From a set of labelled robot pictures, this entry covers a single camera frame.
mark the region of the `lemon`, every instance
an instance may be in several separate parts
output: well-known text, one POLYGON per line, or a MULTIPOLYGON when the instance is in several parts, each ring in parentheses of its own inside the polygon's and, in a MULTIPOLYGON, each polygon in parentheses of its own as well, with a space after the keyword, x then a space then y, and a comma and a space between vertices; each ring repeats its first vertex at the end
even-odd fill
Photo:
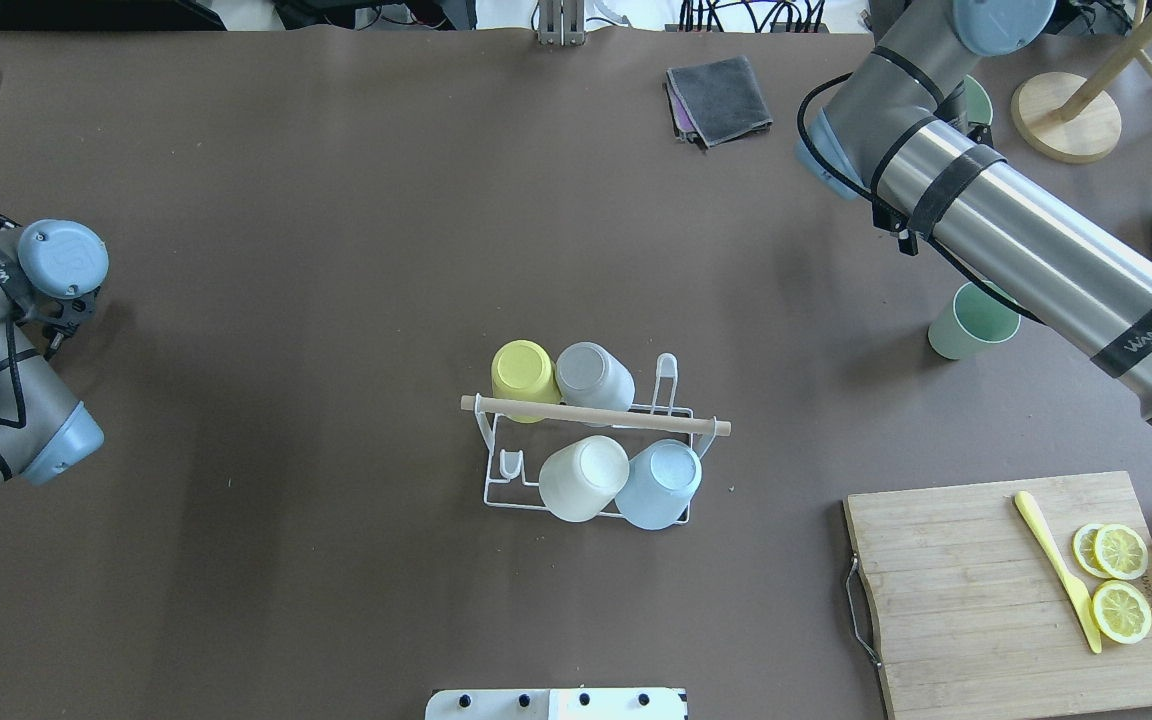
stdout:
POLYGON ((1116 579, 1137 579, 1149 568, 1144 541, 1129 526, 1105 525, 1092 540, 1092 556, 1102 570, 1116 579))
POLYGON ((1092 596, 1092 617, 1111 641, 1138 643, 1149 634, 1149 601, 1132 583, 1107 579, 1092 596))
POLYGON ((1101 570, 1092 553, 1092 543, 1096 541, 1096 530, 1100 530, 1101 528, 1100 523, 1087 523, 1083 528, 1079 528, 1078 532, 1074 533, 1074 560, 1078 560, 1079 568, 1087 570, 1089 575, 1107 579, 1111 575, 1101 570))

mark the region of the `yellow knife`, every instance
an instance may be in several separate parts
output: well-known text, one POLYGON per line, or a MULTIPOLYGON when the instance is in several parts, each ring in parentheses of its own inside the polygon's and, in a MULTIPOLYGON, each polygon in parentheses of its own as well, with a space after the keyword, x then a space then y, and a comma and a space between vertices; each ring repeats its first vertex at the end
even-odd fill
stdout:
POLYGON ((1038 509, 1038 501, 1028 492, 1016 493, 1016 509, 1020 516, 1029 525, 1029 532, 1034 533, 1039 547, 1043 547, 1044 555, 1051 561, 1052 568, 1056 569, 1060 584, 1064 585, 1064 593, 1069 596, 1069 601, 1074 602, 1074 612, 1078 614, 1079 624, 1083 626, 1083 634, 1087 636, 1087 644, 1092 646, 1092 652, 1101 652, 1101 629, 1097 628, 1096 620, 1092 619, 1092 596, 1087 593, 1087 585, 1083 579, 1074 577, 1069 568, 1064 566, 1064 558, 1060 556, 1056 550, 1056 541, 1052 539, 1052 532, 1047 529, 1047 520, 1043 517, 1043 510, 1038 509))

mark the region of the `brown tabletop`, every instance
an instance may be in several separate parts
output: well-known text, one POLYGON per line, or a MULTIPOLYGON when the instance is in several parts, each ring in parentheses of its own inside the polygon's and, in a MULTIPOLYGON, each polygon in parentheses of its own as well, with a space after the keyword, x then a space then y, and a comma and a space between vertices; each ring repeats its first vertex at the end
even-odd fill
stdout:
MULTIPOLYGON (((1011 164, 1152 253, 1140 68, 1101 162, 1044 159, 1005 118, 1021 79, 1111 46, 1044 38, 977 74, 1011 164)), ((1152 529, 1132 393, 1032 324, 939 359, 954 270, 794 160, 801 97, 869 47, 0 35, 0 213, 79 220, 113 259, 54 363, 106 445, 0 491, 0 719, 412 719, 435 688, 578 684, 684 687, 703 719, 880 717, 842 498, 1121 469, 1152 529), (776 126, 676 143, 664 69, 736 54, 776 126), (689 525, 482 503, 458 397, 513 338, 602 343, 641 399, 677 355, 682 404, 733 423, 689 525)))

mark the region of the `wooden cutting board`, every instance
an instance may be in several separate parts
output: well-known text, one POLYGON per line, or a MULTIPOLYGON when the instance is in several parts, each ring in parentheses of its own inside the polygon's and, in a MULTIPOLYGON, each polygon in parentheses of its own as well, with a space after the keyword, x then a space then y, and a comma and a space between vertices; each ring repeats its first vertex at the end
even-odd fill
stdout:
POLYGON ((892 720, 1074 715, 1152 706, 1152 629, 1092 655, 1064 590, 1011 501, 1032 492, 1070 571, 1085 523, 1123 523, 1149 545, 1134 584, 1152 605, 1152 539, 1128 473, 851 495, 882 699, 892 720))

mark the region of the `robotic arm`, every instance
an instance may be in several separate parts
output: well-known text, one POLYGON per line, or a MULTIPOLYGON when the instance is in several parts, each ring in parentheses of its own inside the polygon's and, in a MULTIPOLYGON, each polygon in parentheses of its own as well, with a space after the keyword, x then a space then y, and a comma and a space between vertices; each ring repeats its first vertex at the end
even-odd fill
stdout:
POLYGON ((46 359, 93 313, 108 268, 105 243, 81 223, 22 228, 0 215, 0 484, 14 475, 45 483, 104 442, 46 359), (23 323, 44 324, 46 357, 18 331, 23 323))
POLYGON ((1152 263, 933 118, 982 56, 1028 45, 1055 0, 918 0, 814 118, 797 156, 940 245, 1137 393, 1152 425, 1152 263))

